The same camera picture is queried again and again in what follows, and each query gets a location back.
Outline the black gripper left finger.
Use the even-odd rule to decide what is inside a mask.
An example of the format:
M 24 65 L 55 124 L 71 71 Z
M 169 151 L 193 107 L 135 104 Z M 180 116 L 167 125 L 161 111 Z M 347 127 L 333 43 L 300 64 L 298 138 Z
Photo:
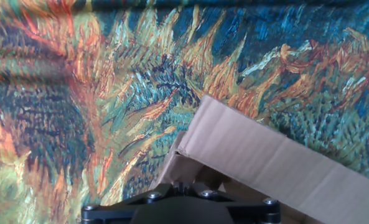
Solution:
M 113 205 L 88 204 L 81 210 L 81 224 L 107 224 L 126 222 L 134 218 L 136 211 L 142 206 L 158 202 L 181 193 L 181 183 L 159 184 L 154 189 L 127 198 Z

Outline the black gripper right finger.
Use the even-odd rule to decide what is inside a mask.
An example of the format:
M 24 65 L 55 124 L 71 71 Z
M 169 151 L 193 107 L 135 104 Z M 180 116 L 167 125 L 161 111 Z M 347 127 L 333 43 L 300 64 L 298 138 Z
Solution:
M 280 223 L 281 205 L 275 199 L 252 201 L 213 190 L 205 184 L 181 184 L 182 223 Z

